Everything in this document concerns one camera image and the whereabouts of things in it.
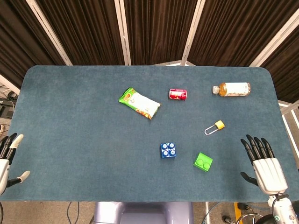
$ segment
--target plastic bottle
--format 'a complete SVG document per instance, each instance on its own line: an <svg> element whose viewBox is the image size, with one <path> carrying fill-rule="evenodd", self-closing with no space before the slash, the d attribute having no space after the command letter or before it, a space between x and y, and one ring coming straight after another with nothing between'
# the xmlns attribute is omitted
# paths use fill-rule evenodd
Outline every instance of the plastic bottle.
<svg viewBox="0 0 299 224"><path fill-rule="evenodd" d="M250 94L250 83L221 83L213 86L213 93L222 97L243 97Z"/></svg>

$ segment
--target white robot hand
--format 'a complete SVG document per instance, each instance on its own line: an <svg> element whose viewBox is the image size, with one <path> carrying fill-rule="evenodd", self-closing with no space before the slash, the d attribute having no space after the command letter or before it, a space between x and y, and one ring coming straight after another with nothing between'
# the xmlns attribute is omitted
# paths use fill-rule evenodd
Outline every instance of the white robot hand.
<svg viewBox="0 0 299 224"><path fill-rule="evenodd" d="M256 179L241 172L242 177L258 186L260 190L269 195L268 205L272 207L273 222L277 224L299 224L288 195L283 195L288 185L278 159L275 158L270 144L264 138L260 141L246 135L251 147L241 139L247 155L256 174Z"/></svg>
<svg viewBox="0 0 299 224"><path fill-rule="evenodd" d="M14 133L9 137L4 137L0 141L0 195L3 194L6 188L25 181L30 174L30 171L25 171L15 179L8 179L10 165L13 162L16 149L24 137L23 134L20 134L18 137L16 136L17 133Z"/></svg>

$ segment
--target curtain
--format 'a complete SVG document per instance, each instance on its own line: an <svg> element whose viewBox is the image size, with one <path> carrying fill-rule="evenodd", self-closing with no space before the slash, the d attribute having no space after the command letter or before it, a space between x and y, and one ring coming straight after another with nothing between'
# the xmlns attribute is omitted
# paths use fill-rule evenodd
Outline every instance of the curtain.
<svg viewBox="0 0 299 224"><path fill-rule="evenodd" d="M298 8L298 0L207 0L188 61L249 66Z"/></svg>
<svg viewBox="0 0 299 224"><path fill-rule="evenodd" d="M20 88L37 64L64 62L26 1L0 1L0 74Z"/></svg>
<svg viewBox="0 0 299 224"><path fill-rule="evenodd" d="M125 0L132 65L181 60L196 0Z"/></svg>
<svg viewBox="0 0 299 224"><path fill-rule="evenodd" d="M74 65L124 65L113 0L37 0Z"/></svg>
<svg viewBox="0 0 299 224"><path fill-rule="evenodd" d="M271 74L280 100L299 99L299 27L262 64Z"/></svg>

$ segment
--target green snack bag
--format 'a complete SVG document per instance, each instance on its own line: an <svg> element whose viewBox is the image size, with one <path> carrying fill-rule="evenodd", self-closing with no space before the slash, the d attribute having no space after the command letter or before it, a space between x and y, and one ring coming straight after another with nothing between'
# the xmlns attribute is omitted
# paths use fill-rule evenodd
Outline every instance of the green snack bag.
<svg viewBox="0 0 299 224"><path fill-rule="evenodd" d="M131 107L143 116L152 119L158 107L161 105L136 92L133 87L129 87L118 99L119 102Z"/></svg>

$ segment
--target soda can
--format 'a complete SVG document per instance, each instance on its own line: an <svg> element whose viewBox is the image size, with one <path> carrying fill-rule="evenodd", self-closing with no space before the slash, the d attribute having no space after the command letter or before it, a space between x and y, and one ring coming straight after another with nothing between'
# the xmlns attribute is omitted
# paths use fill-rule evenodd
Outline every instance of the soda can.
<svg viewBox="0 0 299 224"><path fill-rule="evenodd" d="M169 90L170 99L187 99L187 90L182 89L170 89Z"/></svg>

